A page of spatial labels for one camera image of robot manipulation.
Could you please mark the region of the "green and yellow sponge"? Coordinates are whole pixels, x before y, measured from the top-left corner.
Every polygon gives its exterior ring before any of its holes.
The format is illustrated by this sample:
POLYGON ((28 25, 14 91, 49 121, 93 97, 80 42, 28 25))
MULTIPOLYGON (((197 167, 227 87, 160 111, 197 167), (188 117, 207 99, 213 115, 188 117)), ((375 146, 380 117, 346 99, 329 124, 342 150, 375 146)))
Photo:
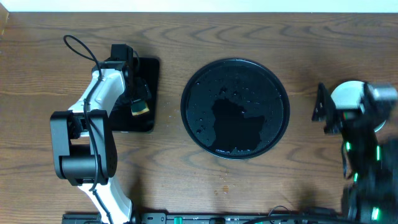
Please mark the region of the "green and yellow sponge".
POLYGON ((140 116, 150 111, 149 106, 145 100, 133 101, 131 104, 131 114, 133 116, 140 116))

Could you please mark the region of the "light blue plate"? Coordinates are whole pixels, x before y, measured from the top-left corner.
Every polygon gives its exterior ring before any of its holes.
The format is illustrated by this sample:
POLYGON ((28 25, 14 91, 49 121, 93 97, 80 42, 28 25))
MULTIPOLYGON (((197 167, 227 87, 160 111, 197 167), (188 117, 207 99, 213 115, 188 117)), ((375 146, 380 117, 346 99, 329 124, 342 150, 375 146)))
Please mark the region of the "light blue plate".
MULTIPOLYGON (((364 84, 362 81, 347 81, 338 85, 332 92, 331 98, 337 109, 354 109, 360 107, 364 112, 363 97, 364 84)), ((382 123, 375 132, 378 132, 384 126, 382 123)))

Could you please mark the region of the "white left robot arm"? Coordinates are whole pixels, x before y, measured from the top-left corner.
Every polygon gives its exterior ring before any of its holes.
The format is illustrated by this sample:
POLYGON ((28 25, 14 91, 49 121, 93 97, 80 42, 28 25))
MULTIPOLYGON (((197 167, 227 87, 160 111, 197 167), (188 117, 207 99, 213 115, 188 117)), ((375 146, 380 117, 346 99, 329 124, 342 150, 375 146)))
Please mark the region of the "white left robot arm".
POLYGON ((51 115, 55 173, 86 193, 99 211, 64 215, 64 222, 139 223, 116 175, 113 133, 154 129, 159 72, 156 58, 109 58, 93 67, 90 84, 75 104, 51 115))

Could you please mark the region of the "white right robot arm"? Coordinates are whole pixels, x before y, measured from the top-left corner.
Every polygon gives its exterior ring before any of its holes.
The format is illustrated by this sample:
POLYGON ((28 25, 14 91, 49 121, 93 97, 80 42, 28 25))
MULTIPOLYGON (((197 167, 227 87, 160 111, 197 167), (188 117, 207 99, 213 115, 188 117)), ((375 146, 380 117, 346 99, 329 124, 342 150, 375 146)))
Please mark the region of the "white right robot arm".
POLYGON ((397 106, 397 90, 389 83, 364 83, 355 108, 339 109, 319 83, 312 121, 325 121, 325 134, 340 134, 343 166, 353 183, 341 199, 343 216, 351 222, 397 223, 397 140, 384 144, 375 128, 387 121, 397 106))

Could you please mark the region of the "rectangular black tray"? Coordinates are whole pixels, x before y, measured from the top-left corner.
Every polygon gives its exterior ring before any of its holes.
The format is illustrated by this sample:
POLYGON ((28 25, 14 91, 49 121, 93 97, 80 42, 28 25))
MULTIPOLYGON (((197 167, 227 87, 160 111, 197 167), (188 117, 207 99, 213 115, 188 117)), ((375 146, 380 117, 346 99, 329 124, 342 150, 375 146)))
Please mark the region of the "rectangular black tray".
POLYGON ((155 125, 155 111, 157 106, 157 90, 160 75, 160 61, 157 58, 141 57, 139 76, 149 85, 152 98, 148 101, 150 111, 140 116, 131 114, 131 107, 113 107, 109 120, 111 129, 120 132, 150 132, 155 125))

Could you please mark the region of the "round black tray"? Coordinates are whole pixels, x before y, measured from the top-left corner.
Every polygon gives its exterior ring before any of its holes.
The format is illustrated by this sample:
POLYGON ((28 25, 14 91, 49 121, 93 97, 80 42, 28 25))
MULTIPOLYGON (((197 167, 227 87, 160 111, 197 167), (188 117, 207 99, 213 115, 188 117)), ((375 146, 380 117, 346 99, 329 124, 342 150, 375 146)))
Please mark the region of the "round black tray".
POLYGON ((243 160, 270 151, 289 125, 290 103, 278 77, 252 60, 226 58, 199 69, 181 96, 183 125, 206 152, 243 160))

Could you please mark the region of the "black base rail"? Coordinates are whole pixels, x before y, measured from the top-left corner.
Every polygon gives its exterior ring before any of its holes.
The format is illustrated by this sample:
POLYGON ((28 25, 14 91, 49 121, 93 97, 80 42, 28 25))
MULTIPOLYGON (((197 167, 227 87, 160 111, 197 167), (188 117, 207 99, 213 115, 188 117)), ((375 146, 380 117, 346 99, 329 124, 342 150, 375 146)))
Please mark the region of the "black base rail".
MULTIPOLYGON (((140 224, 242 224, 260 219, 255 215, 184 215, 165 213, 143 213, 140 224)), ((100 214, 64 214, 61 224, 101 224, 100 214)))

